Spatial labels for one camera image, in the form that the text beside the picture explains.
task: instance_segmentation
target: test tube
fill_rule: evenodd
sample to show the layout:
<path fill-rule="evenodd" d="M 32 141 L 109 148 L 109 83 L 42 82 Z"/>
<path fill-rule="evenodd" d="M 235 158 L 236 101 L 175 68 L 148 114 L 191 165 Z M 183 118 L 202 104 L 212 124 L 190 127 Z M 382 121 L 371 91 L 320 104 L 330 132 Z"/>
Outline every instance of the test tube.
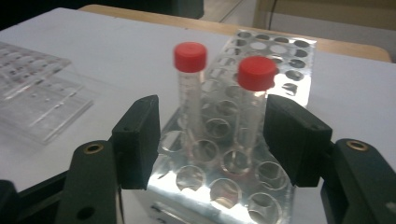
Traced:
<path fill-rule="evenodd" d="M 237 82 L 241 86 L 239 118 L 235 127 L 235 142 L 244 150 L 255 146 L 266 91 L 274 87 L 276 64 L 262 56 L 243 59 L 238 66 Z"/>
<path fill-rule="evenodd" d="M 204 81 L 206 47 L 200 43 L 185 42 L 175 47 L 174 55 L 180 98 L 179 123 L 187 136 L 184 141 L 188 144 L 202 134 L 201 84 Z"/>

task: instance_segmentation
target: red screw cap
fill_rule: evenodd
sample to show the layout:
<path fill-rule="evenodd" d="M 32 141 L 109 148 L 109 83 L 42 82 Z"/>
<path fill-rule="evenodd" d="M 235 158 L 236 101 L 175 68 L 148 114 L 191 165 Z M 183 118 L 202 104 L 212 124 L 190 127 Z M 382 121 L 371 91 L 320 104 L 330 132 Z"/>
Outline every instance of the red screw cap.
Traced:
<path fill-rule="evenodd" d="M 238 68 L 238 83 L 248 91 L 267 91 L 274 87 L 276 64 L 262 56 L 247 57 Z"/>
<path fill-rule="evenodd" d="M 175 53 L 175 68 L 180 72 L 196 73 L 206 66 L 206 48 L 195 42 L 185 42 L 177 45 Z"/>

